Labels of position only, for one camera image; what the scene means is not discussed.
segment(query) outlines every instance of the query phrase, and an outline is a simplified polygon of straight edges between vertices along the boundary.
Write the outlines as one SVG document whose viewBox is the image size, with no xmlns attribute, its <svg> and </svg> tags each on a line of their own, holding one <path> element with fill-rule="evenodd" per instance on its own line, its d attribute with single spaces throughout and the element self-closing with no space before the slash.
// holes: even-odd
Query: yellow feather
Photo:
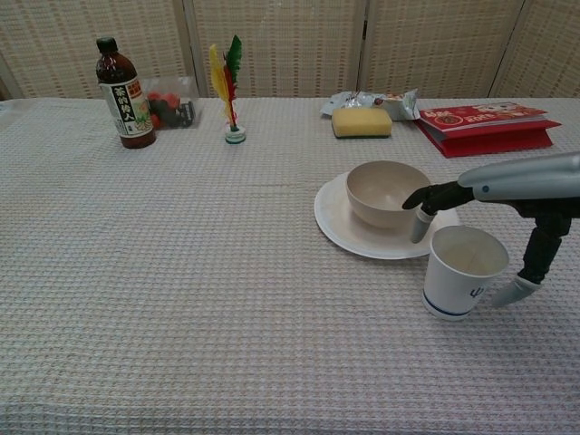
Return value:
<svg viewBox="0 0 580 435">
<path fill-rule="evenodd" d="M 234 120 L 232 120 L 231 110 L 229 108 L 230 102 L 226 75 L 224 74 L 224 61 L 219 56 L 218 48 L 215 44 L 209 47 L 209 67 L 211 69 L 211 85 L 214 87 L 219 98 L 226 104 L 224 113 L 229 119 L 230 124 L 233 124 Z"/>
</svg>

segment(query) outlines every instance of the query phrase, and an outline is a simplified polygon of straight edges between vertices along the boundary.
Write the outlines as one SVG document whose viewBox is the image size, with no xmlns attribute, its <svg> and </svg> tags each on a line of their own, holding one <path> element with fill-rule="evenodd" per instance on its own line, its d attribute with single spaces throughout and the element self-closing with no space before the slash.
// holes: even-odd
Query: woven screen panel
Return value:
<svg viewBox="0 0 580 435">
<path fill-rule="evenodd" d="M 43 0 L 0 5 L 2 55 L 24 97 L 101 97 L 95 40 L 114 36 L 140 77 L 184 75 L 172 0 Z"/>
<path fill-rule="evenodd" d="M 194 0 L 193 9 L 210 96 L 209 46 L 226 52 L 234 34 L 243 45 L 240 96 L 329 96 L 355 87 L 362 41 L 355 29 L 364 19 L 356 0 L 256 0 L 243 7 Z"/>
<path fill-rule="evenodd" d="M 372 0 L 361 90 L 487 96 L 521 4 Z"/>
<path fill-rule="evenodd" d="M 528 7 L 495 95 L 580 97 L 580 2 L 536 0 Z"/>
</svg>

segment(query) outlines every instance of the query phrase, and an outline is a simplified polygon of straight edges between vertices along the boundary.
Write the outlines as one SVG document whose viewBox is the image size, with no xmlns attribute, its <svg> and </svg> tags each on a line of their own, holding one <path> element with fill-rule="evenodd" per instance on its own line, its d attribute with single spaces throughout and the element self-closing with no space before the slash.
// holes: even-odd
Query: bottle label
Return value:
<svg viewBox="0 0 580 435">
<path fill-rule="evenodd" d="M 123 83 L 100 83 L 119 135 L 144 136 L 153 130 L 147 98 L 137 77 Z"/>
</svg>

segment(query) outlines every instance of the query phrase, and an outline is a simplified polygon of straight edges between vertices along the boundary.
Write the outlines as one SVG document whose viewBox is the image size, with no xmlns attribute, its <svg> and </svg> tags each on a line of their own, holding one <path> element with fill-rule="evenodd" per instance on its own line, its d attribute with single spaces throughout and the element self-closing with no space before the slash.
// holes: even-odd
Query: white plate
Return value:
<svg viewBox="0 0 580 435">
<path fill-rule="evenodd" d="M 455 209 L 440 211 L 425 238 L 418 244 L 409 240 L 411 225 L 403 231 L 380 229 L 362 222 L 352 211 L 346 196 L 346 176 L 339 175 L 324 184 L 314 200 L 318 227 L 339 247 L 347 251 L 382 260 L 401 260 L 425 256 L 433 233 L 440 228 L 459 225 Z"/>
</svg>

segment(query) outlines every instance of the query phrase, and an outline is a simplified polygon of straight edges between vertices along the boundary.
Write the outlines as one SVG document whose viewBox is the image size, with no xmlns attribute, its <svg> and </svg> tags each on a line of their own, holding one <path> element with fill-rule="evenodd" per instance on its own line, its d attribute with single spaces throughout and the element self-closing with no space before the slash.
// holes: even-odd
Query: white paper cup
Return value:
<svg viewBox="0 0 580 435">
<path fill-rule="evenodd" d="M 495 237 L 472 227 L 445 227 L 430 243 L 423 303 L 437 317 L 465 318 L 509 264 Z"/>
</svg>

